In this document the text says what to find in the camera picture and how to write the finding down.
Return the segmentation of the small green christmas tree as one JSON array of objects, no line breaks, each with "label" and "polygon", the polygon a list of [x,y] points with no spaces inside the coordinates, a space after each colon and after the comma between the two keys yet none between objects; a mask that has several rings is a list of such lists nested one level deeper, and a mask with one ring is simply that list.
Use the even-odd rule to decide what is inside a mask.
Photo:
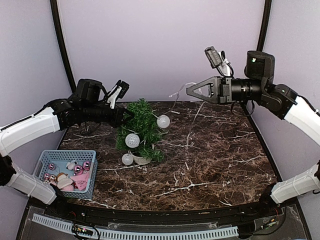
[{"label": "small green christmas tree", "polygon": [[[136,157],[146,160],[162,162],[164,153],[156,148],[156,144],[162,140],[164,131],[157,125],[152,105],[144,98],[126,104],[126,109],[134,114],[133,119],[117,129],[116,149],[123,152],[131,152]],[[125,139],[129,134],[139,137],[138,146],[131,148],[126,145]]]}]

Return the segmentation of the white ball string lights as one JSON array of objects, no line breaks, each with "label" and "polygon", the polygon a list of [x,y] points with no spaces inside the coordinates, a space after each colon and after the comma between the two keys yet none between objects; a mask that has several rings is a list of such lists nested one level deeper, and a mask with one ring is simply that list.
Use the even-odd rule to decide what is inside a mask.
[{"label": "white ball string lights", "polygon": [[129,102],[126,109],[134,117],[119,128],[116,136],[116,148],[127,151],[121,157],[122,163],[131,165],[146,165],[152,161],[158,163],[164,160],[164,153],[157,149],[156,144],[162,141],[171,124],[168,116],[172,110],[155,114],[151,103],[145,98]]}]

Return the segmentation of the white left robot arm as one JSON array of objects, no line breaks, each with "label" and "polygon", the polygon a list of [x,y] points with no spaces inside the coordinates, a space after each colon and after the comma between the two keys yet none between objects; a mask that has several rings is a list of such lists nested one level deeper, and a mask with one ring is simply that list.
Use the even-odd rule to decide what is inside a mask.
[{"label": "white left robot arm", "polygon": [[107,123],[113,128],[127,123],[134,114],[116,104],[130,85],[118,80],[106,91],[103,83],[94,79],[80,79],[76,90],[68,98],[46,103],[40,110],[0,128],[0,185],[13,188],[35,198],[60,218],[67,218],[70,206],[59,197],[62,191],[51,183],[44,183],[29,174],[10,157],[20,147],[48,134],[64,131],[86,122]]}]

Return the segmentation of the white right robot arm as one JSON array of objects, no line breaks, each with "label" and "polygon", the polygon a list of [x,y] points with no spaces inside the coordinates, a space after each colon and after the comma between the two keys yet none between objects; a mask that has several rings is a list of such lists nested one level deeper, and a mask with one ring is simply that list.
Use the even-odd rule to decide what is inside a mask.
[{"label": "white right robot arm", "polygon": [[213,46],[204,53],[210,66],[218,71],[186,89],[187,95],[215,105],[247,102],[260,106],[290,124],[289,131],[276,131],[266,115],[258,114],[258,128],[275,134],[275,142],[267,145],[276,155],[276,165],[282,173],[289,168],[291,178],[267,186],[255,205],[255,213],[266,217],[280,205],[292,199],[306,203],[320,194],[320,165],[312,164],[320,154],[310,153],[320,144],[320,108],[307,99],[307,92],[320,93],[320,58],[301,50],[278,48],[267,52],[247,52],[244,77],[236,78],[224,53]]}]

